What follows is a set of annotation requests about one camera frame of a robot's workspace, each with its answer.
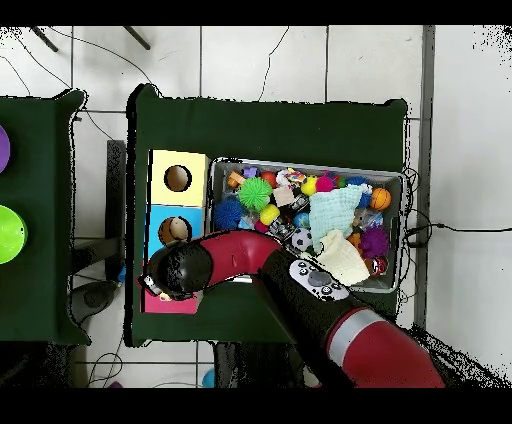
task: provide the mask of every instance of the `dark green tabletop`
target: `dark green tabletop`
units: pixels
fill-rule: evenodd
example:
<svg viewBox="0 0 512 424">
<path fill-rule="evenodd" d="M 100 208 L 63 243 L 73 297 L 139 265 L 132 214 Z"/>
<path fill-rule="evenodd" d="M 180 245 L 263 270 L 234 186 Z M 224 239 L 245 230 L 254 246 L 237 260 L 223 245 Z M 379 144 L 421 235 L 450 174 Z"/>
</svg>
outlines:
<svg viewBox="0 0 512 424">
<path fill-rule="evenodd" d="M 84 93 L 53 99 L 0 98 L 11 161 L 0 174 L 0 204 L 28 229 L 23 251 L 0 265 L 0 340 L 88 343 L 68 315 L 71 270 L 70 118 Z"/>
<path fill-rule="evenodd" d="M 127 223 L 134 225 L 127 230 L 127 237 L 133 236 L 133 256 L 127 253 L 127 259 L 135 276 L 142 273 L 149 149 L 204 153 L 210 159 L 229 156 L 402 170 L 407 111 L 402 99 L 384 105 L 167 99 L 159 97 L 153 86 L 141 85 L 130 96 L 127 110 L 128 172 L 135 171 L 135 202 L 129 202 L 127 211 L 128 220 L 135 218 Z M 386 316 L 394 316 L 396 292 L 357 296 Z M 250 284 L 227 282 L 206 290 L 195 315 L 143 314 L 139 305 L 140 289 L 134 284 L 133 299 L 129 293 L 126 307 L 127 328 L 136 344 L 146 339 L 289 341 Z"/>
</svg>

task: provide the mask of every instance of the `soccer ball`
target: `soccer ball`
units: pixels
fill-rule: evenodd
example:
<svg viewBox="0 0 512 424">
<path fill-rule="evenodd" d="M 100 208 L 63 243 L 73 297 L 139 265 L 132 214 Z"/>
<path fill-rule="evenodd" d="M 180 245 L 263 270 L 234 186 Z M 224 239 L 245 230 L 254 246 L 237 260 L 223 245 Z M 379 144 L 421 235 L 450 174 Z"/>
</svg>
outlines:
<svg viewBox="0 0 512 424">
<path fill-rule="evenodd" d="M 313 244 L 311 231 L 306 228 L 297 228 L 292 235 L 292 246 L 304 252 Z"/>
</svg>

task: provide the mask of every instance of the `purple bowl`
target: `purple bowl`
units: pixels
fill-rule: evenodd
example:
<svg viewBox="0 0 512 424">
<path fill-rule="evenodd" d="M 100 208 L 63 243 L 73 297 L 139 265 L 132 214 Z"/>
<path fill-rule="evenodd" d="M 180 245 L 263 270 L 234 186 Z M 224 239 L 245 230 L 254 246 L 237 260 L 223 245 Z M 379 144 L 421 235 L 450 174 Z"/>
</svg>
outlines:
<svg viewBox="0 0 512 424">
<path fill-rule="evenodd" d="M 7 137 L 7 133 L 0 125 L 0 174 L 7 166 L 9 156 L 11 156 L 11 144 L 9 143 L 9 137 Z"/>
</svg>

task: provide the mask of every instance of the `green bowl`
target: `green bowl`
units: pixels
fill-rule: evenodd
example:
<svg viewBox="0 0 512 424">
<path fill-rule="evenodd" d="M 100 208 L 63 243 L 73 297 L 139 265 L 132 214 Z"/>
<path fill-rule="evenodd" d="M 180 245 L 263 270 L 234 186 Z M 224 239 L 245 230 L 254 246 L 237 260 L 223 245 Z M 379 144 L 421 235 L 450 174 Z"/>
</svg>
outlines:
<svg viewBox="0 0 512 424">
<path fill-rule="evenodd" d="M 27 241 L 27 226 L 14 211 L 0 205 L 0 264 L 14 259 Z"/>
</svg>

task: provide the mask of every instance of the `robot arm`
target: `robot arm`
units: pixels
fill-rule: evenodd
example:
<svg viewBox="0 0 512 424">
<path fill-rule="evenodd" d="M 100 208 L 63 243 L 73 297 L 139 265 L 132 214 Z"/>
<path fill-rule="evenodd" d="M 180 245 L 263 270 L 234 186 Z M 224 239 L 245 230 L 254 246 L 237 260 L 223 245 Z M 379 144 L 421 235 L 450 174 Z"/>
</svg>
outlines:
<svg viewBox="0 0 512 424">
<path fill-rule="evenodd" d="M 174 243 L 153 255 L 145 281 L 180 299 L 242 274 L 324 386 L 444 387 L 425 349 L 272 237 L 234 230 Z"/>
</svg>

